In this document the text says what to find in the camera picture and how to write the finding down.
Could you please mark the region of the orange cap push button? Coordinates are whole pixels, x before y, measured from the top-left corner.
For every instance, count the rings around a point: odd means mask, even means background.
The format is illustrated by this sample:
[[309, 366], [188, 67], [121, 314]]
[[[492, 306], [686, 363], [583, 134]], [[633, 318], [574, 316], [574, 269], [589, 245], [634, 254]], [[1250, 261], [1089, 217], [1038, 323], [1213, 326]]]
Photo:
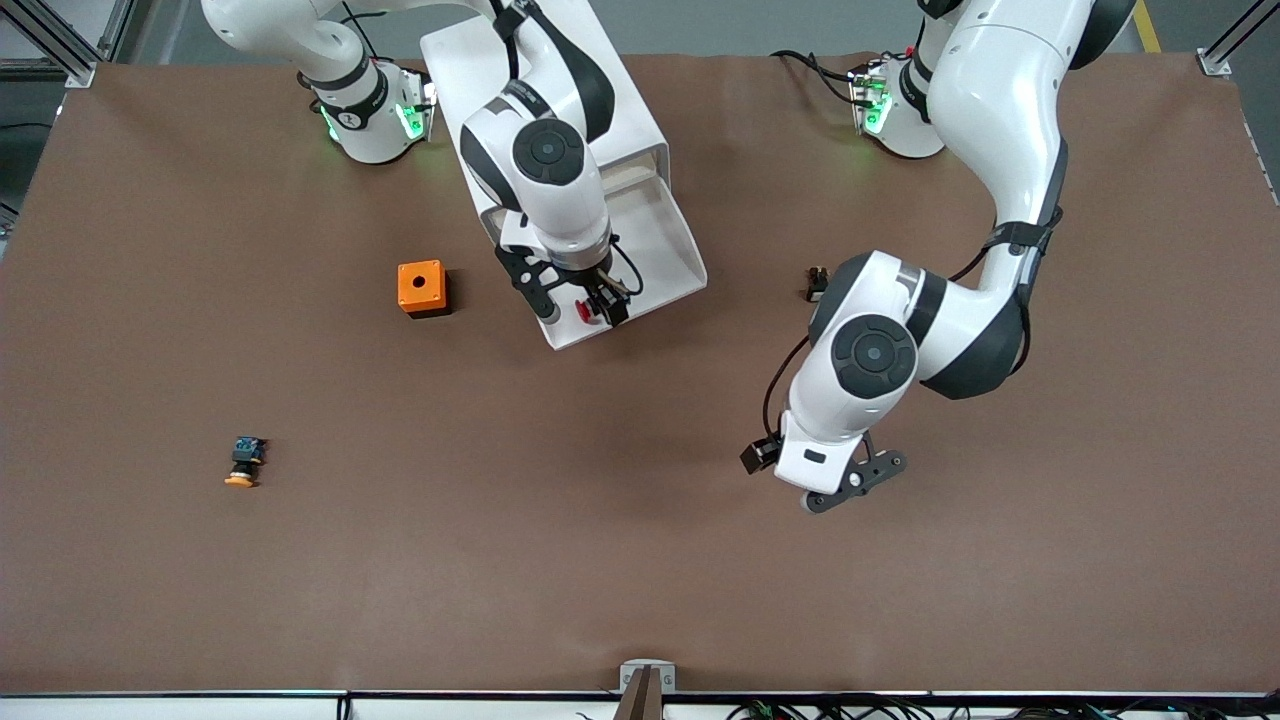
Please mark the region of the orange cap push button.
[[259, 473], [266, 462], [269, 441], [253, 436], [241, 436], [230, 452], [232, 469], [224, 483], [227, 486], [253, 488], [259, 486]]

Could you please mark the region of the aluminium frame profile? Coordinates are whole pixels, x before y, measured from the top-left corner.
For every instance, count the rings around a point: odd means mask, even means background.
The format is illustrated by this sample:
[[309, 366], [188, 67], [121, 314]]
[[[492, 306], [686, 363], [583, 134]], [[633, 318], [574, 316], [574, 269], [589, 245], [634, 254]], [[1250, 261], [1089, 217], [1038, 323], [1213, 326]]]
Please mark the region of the aluminium frame profile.
[[88, 88], [119, 54], [140, 0], [0, 0], [0, 81]]
[[1196, 50], [1202, 72], [1208, 77], [1231, 76], [1231, 56], [1277, 15], [1280, 15], [1280, 0], [1253, 0], [1208, 47]]

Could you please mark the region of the brown table cover sheet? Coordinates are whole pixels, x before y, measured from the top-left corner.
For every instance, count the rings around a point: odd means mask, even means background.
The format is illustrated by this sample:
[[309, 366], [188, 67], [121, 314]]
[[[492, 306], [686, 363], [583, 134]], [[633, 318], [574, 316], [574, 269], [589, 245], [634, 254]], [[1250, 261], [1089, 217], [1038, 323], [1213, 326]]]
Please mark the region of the brown table cover sheet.
[[[776, 59], [631, 56], [708, 287], [563, 351], [443, 133], [349, 161], [278, 67], [105, 67], [0, 263], [0, 692], [1280, 688], [1280, 208], [1190, 56], [1068, 77], [998, 391], [820, 515], [739, 454], [805, 270], [947, 275], [987, 192]], [[399, 264], [453, 313], [412, 319]], [[259, 486], [224, 483], [241, 436]]]

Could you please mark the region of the orange button enclosure box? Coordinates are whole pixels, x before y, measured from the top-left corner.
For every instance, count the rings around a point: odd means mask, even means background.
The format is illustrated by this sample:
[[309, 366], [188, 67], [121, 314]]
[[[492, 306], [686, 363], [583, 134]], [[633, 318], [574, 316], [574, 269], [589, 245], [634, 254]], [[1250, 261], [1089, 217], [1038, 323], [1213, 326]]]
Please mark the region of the orange button enclosure box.
[[412, 319], [447, 316], [453, 313], [451, 277], [436, 259], [399, 264], [397, 268], [397, 302]]

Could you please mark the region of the white table edge rail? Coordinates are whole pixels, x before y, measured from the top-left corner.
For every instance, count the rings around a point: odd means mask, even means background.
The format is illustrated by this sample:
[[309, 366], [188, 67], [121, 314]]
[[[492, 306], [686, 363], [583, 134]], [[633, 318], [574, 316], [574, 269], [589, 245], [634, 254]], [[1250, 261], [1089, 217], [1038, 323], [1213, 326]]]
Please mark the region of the white table edge rail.
[[[157, 691], [0, 694], [0, 720], [613, 720], [618, 691]], [[694, 692], [666, 720], [1280, 720], [1261, 693]]]

